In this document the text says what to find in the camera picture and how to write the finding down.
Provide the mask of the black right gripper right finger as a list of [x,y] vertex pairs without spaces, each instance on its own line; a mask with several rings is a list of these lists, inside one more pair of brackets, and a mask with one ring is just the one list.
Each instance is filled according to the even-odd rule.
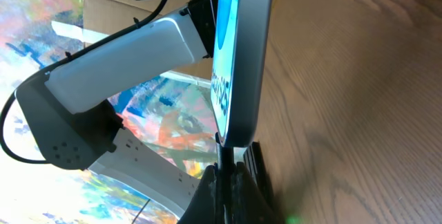
[[276,216],[268,206],[243,162],[233,174],[233,222],[235,224],[275,224]]

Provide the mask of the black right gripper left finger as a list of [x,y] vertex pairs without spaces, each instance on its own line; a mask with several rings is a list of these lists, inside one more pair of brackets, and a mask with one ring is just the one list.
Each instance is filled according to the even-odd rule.
[[177,224],[214,224],[215,193],[215,167],[209,165],[204,170],[191,202]]

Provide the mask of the Galaxy S25 smartphone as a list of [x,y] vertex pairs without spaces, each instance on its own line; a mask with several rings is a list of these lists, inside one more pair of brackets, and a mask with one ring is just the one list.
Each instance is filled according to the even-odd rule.
[[258,121],[272,0],[218,0],[211,103],[223,147],[247,147]]

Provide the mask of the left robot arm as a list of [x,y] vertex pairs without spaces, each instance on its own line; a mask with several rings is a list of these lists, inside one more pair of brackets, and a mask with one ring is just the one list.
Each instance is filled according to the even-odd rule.
[[42,163],[111,177],[183,216],[199,180],[137,139],[109,98],[212,57],[217,4],[190,0],[164,16],[155,11],[22,82],[10,101],[18,101]]

